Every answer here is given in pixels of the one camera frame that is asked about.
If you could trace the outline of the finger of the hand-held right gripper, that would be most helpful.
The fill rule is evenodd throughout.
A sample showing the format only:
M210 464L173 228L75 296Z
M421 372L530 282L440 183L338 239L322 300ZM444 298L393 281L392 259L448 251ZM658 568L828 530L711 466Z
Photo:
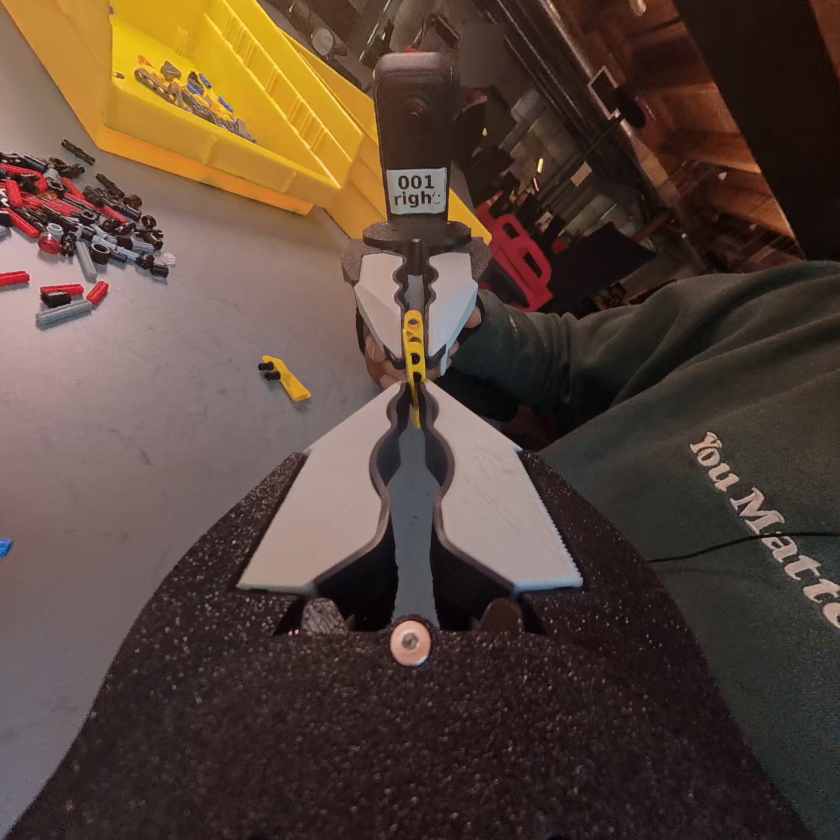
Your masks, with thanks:
M364 255L360 279L353 292L364 325L393 361L405 363L403 329L406 317L404 289L397 273L404 257L391 253Z
M431 256L424 317L427 368L444 375L458 336L476 308L478 284L467 253Z

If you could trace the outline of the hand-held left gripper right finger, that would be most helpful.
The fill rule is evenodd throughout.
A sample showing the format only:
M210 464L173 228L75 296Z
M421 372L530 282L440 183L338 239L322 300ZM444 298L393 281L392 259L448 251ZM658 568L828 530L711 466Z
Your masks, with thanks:
M442 546L509 593L579 589L583 578L521 448L436 384L423 389L427 468Z

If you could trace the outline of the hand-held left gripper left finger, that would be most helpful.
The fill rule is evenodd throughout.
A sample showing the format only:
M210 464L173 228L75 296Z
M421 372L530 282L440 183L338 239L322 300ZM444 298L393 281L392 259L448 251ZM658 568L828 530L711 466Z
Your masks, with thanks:
M382 543L405 389L390 386L305 450L238 579L240 590L327 590Z

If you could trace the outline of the yellow lego beam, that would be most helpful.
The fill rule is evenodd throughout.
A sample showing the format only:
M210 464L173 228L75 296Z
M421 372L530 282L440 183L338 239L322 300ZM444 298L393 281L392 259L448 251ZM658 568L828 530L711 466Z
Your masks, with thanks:
M409 386L414 389L426 379L424 322L419 311L410 310L406 313L402 328L402 340L406 363L406 380Z

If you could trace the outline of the pile of small lego connectors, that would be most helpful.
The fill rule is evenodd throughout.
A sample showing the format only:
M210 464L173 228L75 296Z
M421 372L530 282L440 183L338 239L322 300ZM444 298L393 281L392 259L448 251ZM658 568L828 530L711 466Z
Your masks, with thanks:
M176 268L165 233L144 211L140 196L127 193L100 171L94 157L61 141L71 160L28 152L1 153L2 242L21 238L52 266L75 266L81 281L38 288L35 327L53 329L83 319L106 300L108 270L134 269L165 282Z

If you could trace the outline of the heap of grey blue lego parts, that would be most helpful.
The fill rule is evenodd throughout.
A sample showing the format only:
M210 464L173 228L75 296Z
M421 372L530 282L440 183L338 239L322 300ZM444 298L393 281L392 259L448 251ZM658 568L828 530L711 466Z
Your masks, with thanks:
M252 144L258 144L246 121L216 92L203 73L196 70L183 72L168 59L157 66L143 54L136 56L134 64L132 78L163 102Z

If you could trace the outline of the person's right hand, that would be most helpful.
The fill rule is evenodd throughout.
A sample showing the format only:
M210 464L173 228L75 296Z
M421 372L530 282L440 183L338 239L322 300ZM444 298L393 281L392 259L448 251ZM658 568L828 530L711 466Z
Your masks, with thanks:
M356 313L355 326L360 351L364 355L365 367L373 382L380 386L382 390L386 390L397 383L405 383L405 370L397 369L394 366L358 312Z

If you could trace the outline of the red step stool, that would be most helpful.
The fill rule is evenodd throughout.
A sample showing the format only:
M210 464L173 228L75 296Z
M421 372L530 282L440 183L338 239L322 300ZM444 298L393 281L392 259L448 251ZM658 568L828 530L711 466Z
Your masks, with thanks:
M551 265L537 242L513 213L491 214L488 201L476 215L491 233L492 259L479 280L479 288L525 312L537 312L553 299Z

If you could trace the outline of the yellow plastic bin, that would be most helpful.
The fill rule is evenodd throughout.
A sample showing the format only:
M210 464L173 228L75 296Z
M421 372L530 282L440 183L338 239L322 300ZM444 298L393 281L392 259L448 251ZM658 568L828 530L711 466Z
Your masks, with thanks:
M348 180L338 197L326 207L327 213L345 234L360 238L364 228L386 218L373 100L305 46L297 41L293 45L361 131L360 149L351 165Z
M2 2L103 151L306 214L346 183L361 130L259 2ZM162 101L136 56L210 80L258 144Z

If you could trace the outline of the wooden furniture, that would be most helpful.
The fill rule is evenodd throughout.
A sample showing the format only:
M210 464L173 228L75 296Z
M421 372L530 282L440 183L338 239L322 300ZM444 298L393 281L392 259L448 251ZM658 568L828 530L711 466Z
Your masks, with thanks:
M838 2L584 2L584 41L647 106L714 215L838 260Z

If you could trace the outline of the black drawstring with toggle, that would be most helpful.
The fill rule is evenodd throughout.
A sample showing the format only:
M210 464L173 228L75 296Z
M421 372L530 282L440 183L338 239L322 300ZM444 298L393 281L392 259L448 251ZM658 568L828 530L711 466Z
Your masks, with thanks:
M670 564L670 563L678 563L684 562L689 560L695 560L700 557L708 556L709 554L718 553L720 551L727 551L733 549L739 545L743 545L746 543L754 543L754 542L761 542L767 539L773 540L790 540L795 541L796 539L828 539L832 541L836 541L839 538L838 531L777 531L777 532L770 532L767 534L750 534L745 537L740 537L738 539L733 539L726 542L719 542L713 545L709 545L702 549L697 549L695 551L691 551L688 553L676 554L676 555L669 555L661 558L655 559L647 559L646 562L648 564Z

